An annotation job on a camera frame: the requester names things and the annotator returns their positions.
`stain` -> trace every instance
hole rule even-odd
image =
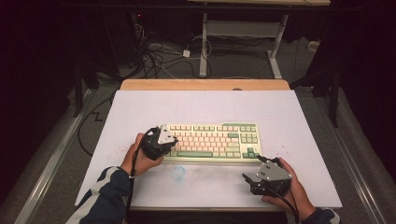
[[[184,174],[186,174],[186,169],[182,166],[177,166],[173,169],[171,176],[174,180],[180,181],[183,179]]]

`cord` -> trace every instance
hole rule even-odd
[[[299,223],[300,222],[300,215],[298,213],[298,209],[297,209],[297,204],[294,200],[294,196],[291,194],[291,197],[294,200],[294,204],[295,204],[295,208],[293,207],[293,205],[291,205],[291,203],[288,202],[288,200],[286,200],[284,197],[282,197],[280,194],[276,193],[273,189],[268,188],[268,190],[270,190],[272,193],[274,193],[276,195],[276,197],[278,197],[280,200],[282,200],[282,202],[284,202],[285,204],[288,205],[288,207],[291,209],[291,212],[294,214],[294,221],[295,223]]]
[[[190,62],[178,62],[178,63],[174,63],[174,64],[169,65],[169,66],[167,66],[167,67],[165,67],[165,68],[163,68],[163,69],[168,69],[168,68],[170,68],[170,67],[172,67],[172,66],[175,66],[175,65],[177,65],[177,64],[179,64],[179,63],[187,63],[187,64],[189,64],[190,67],[191,67],[192,76],[193,76],[193,77],[196,77],[195,74],[194,74],[194,67],[193,67],[192,63],[190,63]]]
[[[230,44],[230,50],[228,52],[226,52],[224,54],[214,54],[214,56],[227,56],[227,55],[231,54],[234,49],[243,49],[243,48],[247,48],[247,47],[257,47],[265,40],[265,38],[254,38],[251,43],[245,44],[245,43],[242,43],[241,41],[250,41],[251,38],[247,39],[247,40],[240,40],[239,41],[239,40],[236,40],[236,39],[232,40],[231,38],[228,38],[227,36],[225,36],[225,38],[220,38],[218,36],[211,35],[210,37],[213,37],[215,39],[222,40],[222,41],[228,41],[229,44]],[[212,48],[214,49],[214,48],[227,48],[227,47],[226,46],[216,46],[216,45],[212,44]]]
[[[196,39],[199,39],[199,38],[203,39],[204,41],[206,41],[207,44],[209,44],[209,52],[208,52],[207,55],[206,55],[206,57],[207,57],[207,56],[209,56],[210,53],[212,52],[212,45],[210,44],[210,42],[209,42],[209,40],[208,40],[207,38],[203,38],[203,37],[201,37],[201,36],[196,36],[195,38],[193,38],[193,39],[190,41],[190,44],[192,43],[192,41],[194,41],[194,40],[196,40]]]
[[[253,78],[253,77],[224,77],[222,79],[234,79],[234,78],[238,78],[238,79],[240,79],[240,78],[242,78],[242,79],[256,79],[256,78]]]
[[[128,218],[128,211],[129,211],[129,208],[131,207],[132,197],[134,196],[134,174],[136,172],[136,169],[134,167],[136,166],[137,155],[139,154],[142,142],[144,141],[144,139],[146,138],[146,136],[150,132],[152,132],[151,129],[149,129],[148,131],[145,132],[145,134],[143,134],[143,137],[140,140],[139,145],[137,145],[137,149],[134,152],[134,155],[132,156],[132,169],[131,169],[131,175],[129,176],[129,181],[130,181],[129,189],[130,189],[131,192],[130,192],[130,194],[128,196],[128,201],[127,201],[126,206],[125,206],[125,217],[126,217],[126,219],[127,219],[127,221],[129,223],[133,223],[130,220],[128,220],[129,219]]]
[[[81,135],[80,135],[80,133],[81,133],[81,128],[82,128],[82,126],[84,125],[84,123],[85,123],[85,121],[87,120],[87,118],[90,116],[90,114],[91,114],[94,110],[96,110],[99,106],[101,106],[102,104],[104,104],[104,103],[107,102],[107,101],[110,101],[110,104],[111,104],[111,105],[113,104],[114,95],[116,94],[117,90],[118,90],[118,89],[116,89],[115,91],[113,91],[113,92],[111,93],[110,97],[106,98],[106,99],[105,99],[104,101],[102,101],[99,105],[97,105],[96,107],[94,107],[94,108],[88,113],[88,115],[85,116],[85,118],[82,120],[81,124],[80,124],[79,127],[78,127],[78,133],[77,133],[77,136],[78,136],[78,143],[79,143],[79,145],[81,146],[82,150],[83,150],[87,155],[89,155],[90,157],[92,156],[92,153],[91,153],[87,148],[85,148],[84,144],[82,143],[82,139],[81,139]]]
[[[275,58],[269,59],[269,62],[266,63],[266,64],[257,72],[257,73],[259,74],[259,79],[261,79],[260,72],[261,72],[262,70],[264,70],[266,67],[268,67],[268,65],[271,64],[271,61],[274,60],[274,59],[275,59]]]

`metal bar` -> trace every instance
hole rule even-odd
[[[273,75],[275,79],[282,79],[282,75],[280,74],[279,66],[277,65],[276,58],[271,58],[271,50],[267,51],[268,61],[271,65],[271,69],[273,71]]]
[[[289,17],[289,15],[283,15],[283,17],[282,17],[282,22],[279,24],[279,27],[277,29],[276,39],[275,39],[273,50],[271,51],[270,59],[275,58],[277,50],[279,49],[280,41],[282,40],[283,32],[285,31],[286,22],[288,21],[288,17]]]
[[[207,13],[204,13],[204,19],[202,22],[202,51],[201,61],[199,66],[199,77],[206,77],[206,66],[207,66],[207,50],[206,50],[206,38],[207,38]]]
[[[86,101],[88,101],[87,105],[92,100],[93,96],[94,92],[92,92],[91,90],[87,90],[84,96]],[[20,214],[18,215],[15,224],[26,224],[32,222],[33,217],[35,216],[35,212],[37,211],[39,205],[41,204],[41,201],[46,195],[47,190],[50,187],[50,183],[52,182],[59,166],[61,165],[64,155],[67,151],[67,145],[69,143],[69,140],[77,129],[78,125],[81,123],[81,120],[86,112],[85,110],[87,110],[86,106],[83,108],[78,117],[73,120],[61,143],[54,149],[51,157],[49,158],[49,162],[44,168],[41,176],[38,178],[38,181],[35,184],[35,187],[33,188]]]
[[[323,115],[327,114],[327,106],[324,103],[322,98],[316,98],[316,103]],[[347,144],[344,142],[342,135],[339,130],[332,126],[332,121],[327,117],[323,116],[328,123],[329,127],[332,130],[332,134],[337,141],[338,144],[338,152],[340,153],[341,159],[346,166],[346,171],[348,172],[356,191],[361,197],[361,202],[363,203],[369,218],[374,224],[382,224],[387,223],[384,216],[382,215],[377,202],[373,196],[373,193],[370,187],[367,185],[367,182],[364,180],[361,171],[359,170],[358,165],[353,159],[352,153],[350,152]]]

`desk leg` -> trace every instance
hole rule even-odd
[[[268,52],[267,52],[268,60],[269,60],[269,63],[271,64],[274,78],[282,78],[282,76],[280,75],[279,66],[277,65],[277,62],[276,62],[276,53],[277,53],[277,50],[279,49],[280,41],[282,41],[282,35],[283,35],[283,32],[285,32],[286,22],[288,21],[288,17],[289,17],[289,15],[283,15],[282,22],[279,24],[279,27],[277,29],[274,48],[273,48],[273,50],[268,50]]]
[[[199,66],[200,77],[206,77],[206,66],[207,66],[206,38],[207,38],[207,13],[204,13],[203,30],[202,30],[201,63]]]

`person's left hand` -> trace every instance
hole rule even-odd
[[[134,156],[134,152],[137,150],[140,141],[143,138],[143,134],[139,133],[136,137],[136,140],[129,148],[128,152],[125,155],[125,158],[120,166],[128,175],[131,174],[132,170],[132,157]],[[158,166],[163,162],[163,157],[157,159],[156,161],[152,161],[151,159],[147,158],[143,151],[139,151],[137,154],[136,165],[134,166],[135,173],[134,175],[141,175],[145,173],[149,168]]]

